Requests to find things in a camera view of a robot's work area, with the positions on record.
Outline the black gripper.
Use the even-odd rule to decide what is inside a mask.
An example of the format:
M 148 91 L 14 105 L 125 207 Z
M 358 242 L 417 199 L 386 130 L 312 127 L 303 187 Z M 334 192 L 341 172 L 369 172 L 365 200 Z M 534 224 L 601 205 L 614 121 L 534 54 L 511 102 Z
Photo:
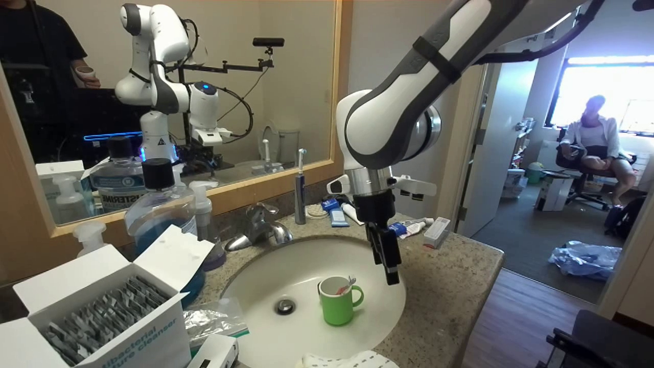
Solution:
M 386 285 L 399 283 L 399 239 L 393 229 L 386 227 L 394 215 L 394 195 L 390 190 L 372 196 L 355 196 L 354 208 L 358 218 L 367 224 L 367 237 L 375 251 L 375 262 L 384 268 Z

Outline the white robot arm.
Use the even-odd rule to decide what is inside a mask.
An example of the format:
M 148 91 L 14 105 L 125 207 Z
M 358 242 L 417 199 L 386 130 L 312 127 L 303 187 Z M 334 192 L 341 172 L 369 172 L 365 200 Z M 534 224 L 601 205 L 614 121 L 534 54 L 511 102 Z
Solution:
M 471 66 L 531 61 L 576 38 L 608 0 L 452 0 L 406 55 L 375 87 L 343 96 L 335 108 L 343 174 L 327 184 L 348 195 L 365 222 L 375 263 L 399 285 L 394 190 L 433 192 L 429 183 L 394 175 L 393 167 L 436 141 L 429 106 Z

